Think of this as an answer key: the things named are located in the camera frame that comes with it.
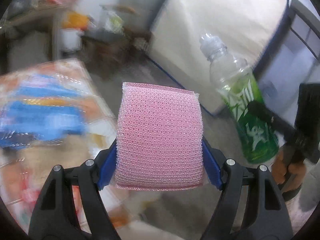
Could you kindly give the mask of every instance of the green object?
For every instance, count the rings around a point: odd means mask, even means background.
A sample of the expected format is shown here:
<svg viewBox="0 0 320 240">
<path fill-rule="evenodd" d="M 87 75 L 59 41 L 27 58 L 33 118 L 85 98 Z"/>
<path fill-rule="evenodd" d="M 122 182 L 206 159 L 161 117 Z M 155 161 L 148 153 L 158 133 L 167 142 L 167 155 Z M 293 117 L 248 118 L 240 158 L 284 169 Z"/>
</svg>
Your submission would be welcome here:
<svg viewBox="0 0 320 240">
<path fill-rule="evenodd" d="M 248 112 L 247 105 L 255 100 L 263 103 L 252 73 L 239 77 L 237 82 L 219 90 L 237 121 L 237 131 L 245 158 L 250 163 L 263 163 L 278 152 L 278 138 L 272 128 Z"/>
</svg>

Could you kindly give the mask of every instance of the bottle cap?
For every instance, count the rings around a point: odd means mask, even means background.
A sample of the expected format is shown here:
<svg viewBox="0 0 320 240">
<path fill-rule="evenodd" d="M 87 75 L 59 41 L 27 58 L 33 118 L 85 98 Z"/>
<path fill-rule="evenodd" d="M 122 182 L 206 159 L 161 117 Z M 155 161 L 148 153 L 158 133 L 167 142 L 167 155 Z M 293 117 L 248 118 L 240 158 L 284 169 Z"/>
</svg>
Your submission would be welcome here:
<svg viewBox="0 0 320 240">
<path fill-rule="evenodd" d="M 211 34 L 206 33 L 200 39 L 200 49 L 208 60 L 213 54 L 226 48 L 227 46 L 225 46 L 218 36 L 212 36 Z"/>
</svg>

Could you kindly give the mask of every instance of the mesh sponge fabric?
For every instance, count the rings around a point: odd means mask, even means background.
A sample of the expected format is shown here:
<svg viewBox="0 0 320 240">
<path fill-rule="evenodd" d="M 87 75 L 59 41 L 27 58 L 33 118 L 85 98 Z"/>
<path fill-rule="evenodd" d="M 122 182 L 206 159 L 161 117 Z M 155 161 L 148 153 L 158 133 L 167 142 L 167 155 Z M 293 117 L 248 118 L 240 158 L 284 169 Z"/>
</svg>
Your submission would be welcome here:
<svg viewBox="0 0 320 240">
<path fill-rule="evenodd" d="M 123 83 L 115 183 L 133 190 L 181 190 L 203 184 L 203 124 L 194 92 Z"/>
</svg>

